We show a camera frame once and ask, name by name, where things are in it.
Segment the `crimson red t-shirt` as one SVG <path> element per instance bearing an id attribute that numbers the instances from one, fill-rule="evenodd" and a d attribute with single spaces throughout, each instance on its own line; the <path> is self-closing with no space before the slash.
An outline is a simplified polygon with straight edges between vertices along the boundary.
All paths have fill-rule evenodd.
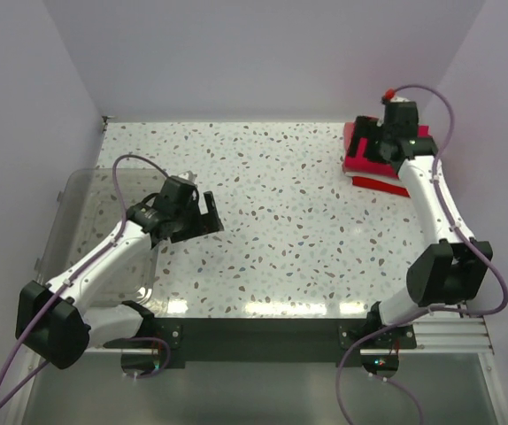
<path id="1" fill-rule="evenodd" d="M 412 149 L 411 155 L 403 161 L 389 162 L 388 164 L 376 164 L 363 158 L 349 158 L 346 154 L 346 135 L 350 131 L 351 123 L 346 123 L 344 127 L 344 141 L 345 141 L 345 158 L 343 160 L 343 170 L 355 171 L 360 173 L 370 174 L 383 174 L 392 178 L 398 178 L 398 172 L 402 167 L 405 160 L 415 159 L 419 156 L 432 156 L 434 157 L 438 152 L 434 138 L 428 133 L 427 126 L 419 126 L 419 132 L 414 141 L 410 141 L 410 148 Z M 381 135 L 381 124 L 378 123 L 380 129 L 378 135 L 374 140 L 379 140 Z"/>

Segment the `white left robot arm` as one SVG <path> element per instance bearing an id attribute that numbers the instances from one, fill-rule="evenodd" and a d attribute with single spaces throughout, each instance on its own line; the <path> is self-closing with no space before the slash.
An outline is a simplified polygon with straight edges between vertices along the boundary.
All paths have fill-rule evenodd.
<path id="1" fill-rule="evenodd" d="M 135 301 L 95 308 L 104 286 L 129 261 L 164 241 L 178 243 L 223 230 L 212 192 L 179 175 L 123 210 L 121 219 L 85 257 L 45 284 L 19 294 L 15 336 L 53 366 L 65 369 L 90 347 L 126 339 L 134 347 L 154 337 L 154 313 Z"/>

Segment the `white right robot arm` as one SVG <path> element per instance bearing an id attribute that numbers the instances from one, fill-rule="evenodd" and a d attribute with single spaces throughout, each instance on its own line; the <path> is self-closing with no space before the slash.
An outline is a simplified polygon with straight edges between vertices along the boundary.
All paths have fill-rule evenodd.
<path id="1" fill-rule="evenodd" d="M 416 102 L 400 89 L 382 96 L 382 118 L 361 115 L 344 127 L 342 170 L 353 185 L 411 199 L 425 247 L 405 275 L 405 287 L 366 315 L 367 342 L 386 347 L 396 326 L 428 311 L 451 311 L 473 299 L 493 251 L 463 222 L 446 184 L 442 153 L 419 122 Z"/>

